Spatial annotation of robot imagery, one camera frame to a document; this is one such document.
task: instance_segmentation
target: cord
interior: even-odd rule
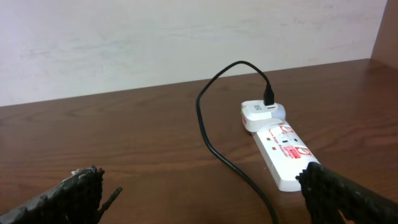
[[[250,179],[250,177],[248,177],[243,171],[241,171],[241,169],[239,169],[236,165],[234,165],[231,161],[227,160],[227,158],[225,158],[223,155],[221,155],[210,143],[209,138],[207,137],[206,134],[206,129],[205,129],[205,125],[203,124],[203,118],[201,115],[201,110],[200,110],[200,98],[201,96],[206,92],[206,90],[209,88],[209,86],[220,76],[222,75],[224,72],[226,72],[228,69],[232,68],[235,65],[239,65],[239,64],[245,64],[253,69],[255,69],[256,72],[258,72],[267,82],[267,86],[266,86],[266,90],[264,92],[264,102],[267,102],[268,104],[266,105],[271,105],[274,104],[274,93],[271,90],[271,84],[269,83],[268,78],[266,77],[266,75],[260,71],[258,68],[256,68],[254,65],[252,65],[249,62],[245,62],[245,61],[238,61],[238,62],[234,62],[231,65],[228,65],[226,68],[222,69],[222,71],[220,71],[219,73],[217,73],[217,75],[215,75],[208,83],[207,85],[202,89],[202,91],[199,93],[198,97],[197,97],[197,101],[196,101],[196,107],[197,107],[197,115],[198,115],[198,121],[199,121],[199,127],[200,127],[200,132],[201,135],[203,137],[203,140],[207,146],[207,148],[210,150],[211,153],[213,153],[213,155],[215,155],[217,157],[217,159],[219,159],[221,162],[223,162],[224,164],[226,164],[229,168],[231,168],[232,170],[234,170],[236,173],[238,173],[252,188],[253,190],[260,196],[260,198],[262,199],[262,201],[267,205],[268,211],[271,215],[272,218],[272,223],[273,224],[278,224],[278,217],[277,214],[275,212],[274,207],[272,206],[271,202],[269,201],[269,199],[266,197],[266,195],[261,191],[261,189],[256,185],[256,183],[254,183],[253,180]]]

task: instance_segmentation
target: black object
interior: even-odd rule
[[[103,169],[78,169],[54,188],[0,216],[0,224],[97,224],[122,191],[118,188],[101,209]]]
[[[296,179],[314,224],[345,223],[340,212],[356,224],[398,223],[398,204],[316,162]]]
[[[211,153],[213,153],[213,155],[215,155],[217,157],[217,159],[219,159],[221,162],[223,162],[225,165],[227,165],[229,168],[231,168],[233,171],[235,171],[237,174],[239,174],[249,185],[250,187],[253,188],[253,190],[260,196],[260,198],[262,199],[262,201],[267,205],[268,211],[271,215],[272,218],[272,223],[273,224],[277,224],[278,223],[278,217],[276,215],[275,209],[272,206],[271,202],[269,201],[269,199],[266,197],[266,195],[262,192],[262,190],[256,185],[256,183],[254,183],[253,180],[250,179],[249,176],[247,176],[243,171],[241,171],[241,169],[239,169],[235,164],[233,164],[231,161],[227,160],[227,158],[225,158],[223,155],[221,155],[210,143],[209,138],[207,137],[206,134],[206,129],[205,129],[205,125],[203,124],[203,118],[201,116],[201,111],[200,111],[200,98],[201,96],[206,92],[206,90],[209,88],[209,86],[222,74],[224,74],[224,72],[226,72],[227,70],[229,70],[230,68],[232,68],[235,65],[239,65],[239,64],[244,64],[247,65],[251,68],[253,68],[258,74],[260,74],[267,83],[266,86],[266,90],[264,92],[264,104],[267,105],[273,105],[274,104],[274,92],[271,89],[271,84],[269,83],[268,78],[266,77],[266,75],[260,71],[257,67],[255,67],[254,65],[250,64],[249,62],[245,62],[245,61],[238,61],[238,62],[234,62],[231,65],[228,65],[226,68],[222,69],[222,71],[220,71],[219,73],[217,73],[208,83],[207,85],[201,90],[201,92],[198,95],[197,98],[197,102],[196,102],[196,107],[197,107],[197,115],[198,115],[198,122],[199,122],[199,128],[200,128],[200,132],[201,132],[201,136],[207,146],[207,148],[210,150]]]

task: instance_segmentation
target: wooden desk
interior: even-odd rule
[[[357,60],[267,75],[324,166],[398,200],[398,70]],[[270,223],[256,193],[202,141],[195,98],[206,82],[0,108],[0,213],[95,164],[106,170],[105,197],[124,189],[102,223]],[[260,99],[264,86],[259,75],[217,80],[202,101],[206,130],[281,223],[310,223],[301,193],[278,191],[241,124],[241,102]]]

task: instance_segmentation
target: white wall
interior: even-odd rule
[[[385,4],[0,0],[0,106],[369,58]]]

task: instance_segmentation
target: extension socket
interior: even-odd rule
[[[292,127],[284,121],[270,130],[252,135],[279,190],[301,190],[295,177],[307,168],[309,162],[319,162]]]
[[[301,190],[296,176],[317,159],[286,122],[285,108],[262,100],[242,103],[242,122],[250,131],[279,190]]]

